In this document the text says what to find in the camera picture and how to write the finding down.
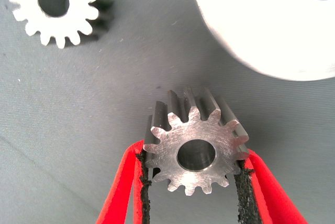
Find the silver gear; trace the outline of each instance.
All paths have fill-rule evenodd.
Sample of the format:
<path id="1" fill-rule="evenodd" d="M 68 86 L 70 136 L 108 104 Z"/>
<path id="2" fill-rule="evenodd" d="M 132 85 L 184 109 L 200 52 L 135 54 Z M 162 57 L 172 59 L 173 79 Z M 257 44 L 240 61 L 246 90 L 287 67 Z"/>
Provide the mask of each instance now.
<path id="1" fill-rule="evenodd" d="M 99 11 L 89 5 L 95 0 L 69 0 L 69 9 L 61 17 L 50 17 L 39 6 L 38 0 L 10 0 L 20 7 L 13 11 L 17 21 L 28 20 L 26 33 L 29 36 L 37 31 L 41 33 L 41 43 L 47 45 L 50 37 L 55 37 L 58 48 L 65 46 L 65 37 L 74 45 L 80 43 L 78 31 L 85 35 L 93 32 L 88 20 L 95 20 Z"/>
<path id="2" fill-rule="evenodd" d="M 146 166 L 160 169 L 153 181 L 170 180 L 171 192 L 184 185 L 186 195 L 197 186 L 210 194 L 214 182 L 228 186 L 226 174 L 239 174 L 236 160 L 249 156 L 246 131 L 224 99 L 215 100 L 206 88 L 198 97 L 189 87 L 185 98 L 173 91 L 168 96 L 167 105 L 156 103 L 143 146 Z"/>

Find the center hole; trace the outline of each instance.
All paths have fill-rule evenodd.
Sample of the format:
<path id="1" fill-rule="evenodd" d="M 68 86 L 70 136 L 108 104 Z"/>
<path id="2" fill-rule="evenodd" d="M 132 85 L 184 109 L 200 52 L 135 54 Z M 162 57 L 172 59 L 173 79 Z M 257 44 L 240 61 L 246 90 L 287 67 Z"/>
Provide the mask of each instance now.
<path id="1" fill-rule="evenodd" d="M 38 4 L 51 17 L 64 16 L 69 9 L 69 0 L 38 0 Z"/>
<path id="2" fill-rule="evenodd" d="M 180 147 L 177 159 L 183 168 L 193 172 L 201 171 L 213 163 L 215 149 L 205 140 L 194 139 Z"/>

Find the gray fabric surface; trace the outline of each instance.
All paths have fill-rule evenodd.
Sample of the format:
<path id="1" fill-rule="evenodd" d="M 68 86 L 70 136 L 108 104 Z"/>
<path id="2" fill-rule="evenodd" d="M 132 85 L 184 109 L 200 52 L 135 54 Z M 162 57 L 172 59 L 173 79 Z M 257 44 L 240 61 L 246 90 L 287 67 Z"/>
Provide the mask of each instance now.
<path id="1" fill-rule="evenodd" d="M 0 223 L 93 223 L 125 149 L 166 91 L 224 95 L 310 223 L 333 223 L 335 79 L 255 73 L 213 39 L 195 0 L 114 0 L 97 41 L 59 50 L 28 37 L 0 0 Z M 237 223 L 233 178 L 211 195 L 150 188 L 152 223 Z M 132 223 L 130 204 L 127 223 Z"/>

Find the white plastic gear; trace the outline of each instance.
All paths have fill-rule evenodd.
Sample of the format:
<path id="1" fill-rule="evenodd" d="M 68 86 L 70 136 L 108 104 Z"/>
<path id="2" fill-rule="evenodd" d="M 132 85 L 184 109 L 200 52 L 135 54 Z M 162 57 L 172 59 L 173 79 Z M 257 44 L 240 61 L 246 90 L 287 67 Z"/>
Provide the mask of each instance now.
<path id="1" fill-rule="evenodd" d="M 65 47 L 65 38 L 68 37 L 74 45 L 80 43 L 78 31 L 85 35 L 93 32 L 88 20 L 95 20 L 99 11 L 90 5 L 96 0 L 69 0 L 69 9 L 61 17 L 47 15 L 39 6 L 38 0 L 9 0 L 19 4 L 13 11 L 17 21 L 28 20 L 26 33 L 29 36 L 37 31 L 41 33 L 41 43 L 47 45 L 51 37 L 55 37 L 58 48 Z"/>
<path id="2" fill-rule="evenodd" d="M 185 100 L 181 100 L 169 91 L 167 105 L 156 103 L 143 146 L 148 152 L 146 166 L 160 169 L 153 181 L 170 180 L 167 189 L 171 192 L 184 185 L 186 195 L 192 195 L 197 186 L 205 194 L 210 194 L 212 183 L 226 187 L 229 185 L 226 174 L 241 172 L 236 160 L 248 157 L 244 143 L 249 137 L 223 98 L 215 100 L 208 89 L 194 97 L 189 87 L 184 96 Z M 184 144 L 190 143 L 189 147 L 194 147 L 193 140 L 210 143 L 215 150 L 215 158 L 200 170 L 187 169 L 178 159 Z M 207 159 L 208 149 L 203 147 L 197 149 L 195 158 Z M 185 157 L 188 161 L 191 158 L 189 153 Z"/>

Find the white gear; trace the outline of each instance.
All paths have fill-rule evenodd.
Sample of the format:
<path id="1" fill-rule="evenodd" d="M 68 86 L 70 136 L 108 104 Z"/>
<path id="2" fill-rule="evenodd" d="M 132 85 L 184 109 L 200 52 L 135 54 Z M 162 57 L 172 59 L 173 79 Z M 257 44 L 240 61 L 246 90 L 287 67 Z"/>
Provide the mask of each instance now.
<path id="1" fill-rule="evenodd" d="M 10 0 L 20 7 L 13 11 L 17 21 L 28 20 L 26 32 L 29 36 L 37 31 L 41 33 L 41 43 L 47 45 L 51 37 L 55 37 L 58 48 L 63 49 L 65 38 L 68 37 L 74 45 L 80 43 L 78 31 L 85 35 L 93 32 L 88 20 L 95 20 L 99 11 L 89 5 L 96 0 L 69 0 L 69 8 L 61 17 L 50 17 L 39 6 L 38 0 Z"/>

